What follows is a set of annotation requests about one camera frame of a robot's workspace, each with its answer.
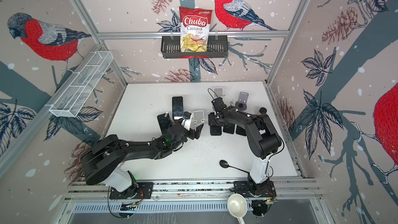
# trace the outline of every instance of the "white mesh basket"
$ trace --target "white mesh basket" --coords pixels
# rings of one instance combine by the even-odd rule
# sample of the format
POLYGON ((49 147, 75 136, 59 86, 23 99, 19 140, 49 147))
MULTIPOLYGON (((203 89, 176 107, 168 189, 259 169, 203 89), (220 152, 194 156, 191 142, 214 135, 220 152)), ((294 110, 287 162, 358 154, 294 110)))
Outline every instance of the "white mesh basket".
POLYGON ((74 72, 76 77, 53 104, 50 112, 57 117, 76 117, 112 60, 109 51, 93 52, 83 69, 74 72))

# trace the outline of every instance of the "black basket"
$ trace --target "black basket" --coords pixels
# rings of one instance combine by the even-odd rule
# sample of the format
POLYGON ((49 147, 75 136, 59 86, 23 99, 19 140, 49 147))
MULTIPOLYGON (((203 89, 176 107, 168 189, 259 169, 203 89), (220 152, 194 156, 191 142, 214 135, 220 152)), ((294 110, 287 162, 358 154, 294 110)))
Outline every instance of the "black basket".
POLYGON ((228 55, 227 36, 209 36, 206 52, 181 52, 180 36, 162 37, 162 47, 160 49, 163 58, 226 58, 228 55))

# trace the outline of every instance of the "black ladle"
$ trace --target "black ladle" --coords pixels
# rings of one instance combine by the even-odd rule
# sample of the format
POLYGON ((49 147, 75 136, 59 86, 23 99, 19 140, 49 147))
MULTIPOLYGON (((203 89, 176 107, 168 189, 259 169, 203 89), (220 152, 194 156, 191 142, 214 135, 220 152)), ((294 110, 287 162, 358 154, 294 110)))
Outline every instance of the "black ladle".
MULTIPOLYGON (((231 168, 234 168, 234 169, 238 169, 238 168, 236 168, 236 167, 234 167, 234 166, 230 166, 230 165, 228 164, 228 162, 225 161, 225 160, 220 160, 220 166, 223 167, 223 168, 231 167, 231 168)), ((244 170, 242 170, 242 169, 238 169, 238 170, 240 170, 240 171, 242 171, 242 172, 246 172, 247 174, 249 174, 249 172, 244 171, 244 170)))

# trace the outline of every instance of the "red and white chip bag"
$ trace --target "red and white chip bag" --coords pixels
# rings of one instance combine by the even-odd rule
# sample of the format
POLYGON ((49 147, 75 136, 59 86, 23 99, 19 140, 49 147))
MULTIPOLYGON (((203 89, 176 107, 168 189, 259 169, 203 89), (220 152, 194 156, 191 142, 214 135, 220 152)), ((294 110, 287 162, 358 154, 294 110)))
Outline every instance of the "red and white chip bag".
POLYGON ((181 52, 207 51, 212 10, 180 7, 181 52))

